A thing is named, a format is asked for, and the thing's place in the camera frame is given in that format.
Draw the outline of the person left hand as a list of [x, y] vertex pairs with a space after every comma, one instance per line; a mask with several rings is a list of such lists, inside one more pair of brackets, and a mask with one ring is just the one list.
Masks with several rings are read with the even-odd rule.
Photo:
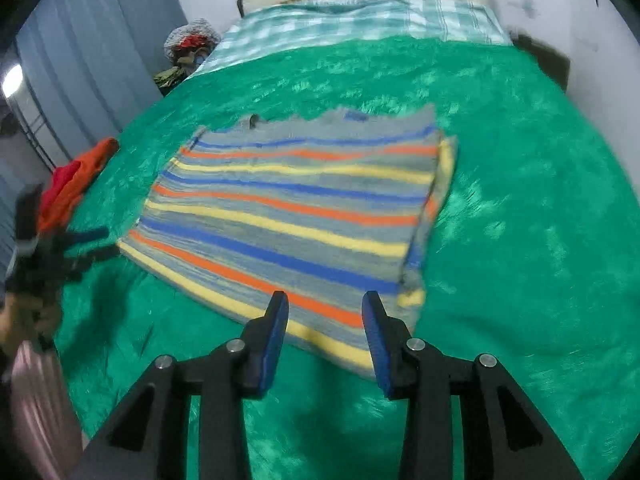
[[23, 342], [39, 336], [52, 339], [62, 318], [62, 308], [56, 301], [8, 292], [1, 308], [1, 350], [14, 358]]

